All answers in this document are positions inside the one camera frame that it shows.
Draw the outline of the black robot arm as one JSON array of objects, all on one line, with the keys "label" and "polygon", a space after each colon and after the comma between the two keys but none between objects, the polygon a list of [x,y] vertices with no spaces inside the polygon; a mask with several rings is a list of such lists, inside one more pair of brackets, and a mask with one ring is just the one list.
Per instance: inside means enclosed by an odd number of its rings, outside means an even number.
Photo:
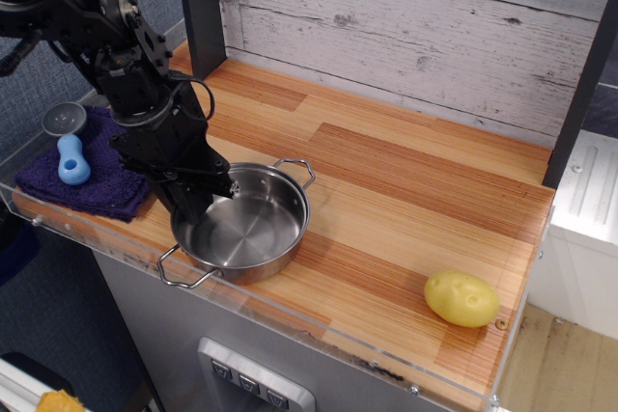
[{"label": "black robot arm", "polygon": [[111,147],[169,211],[196,224],[214,197],[238,194],[229,162],[207,142],[197,78],[169,68],[172,53],[136,0],[1,0],[1,34],[18,41],[2,75],[46,41],[106,97],[123,130]]}]

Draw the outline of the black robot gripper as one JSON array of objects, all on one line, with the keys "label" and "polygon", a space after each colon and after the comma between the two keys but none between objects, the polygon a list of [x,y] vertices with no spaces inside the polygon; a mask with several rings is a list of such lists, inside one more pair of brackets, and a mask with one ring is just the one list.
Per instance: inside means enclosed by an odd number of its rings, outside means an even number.
[{"label": "black robot gripper", "polygon": [[144,174],[150,189],[178,221],[197,224],[214,197],[232,199],[239,185],[230,163],[207,141],[208,121],[197,102],[170,102],[162,110],[118,119],[123,130],[110,146],[125,167]]}]

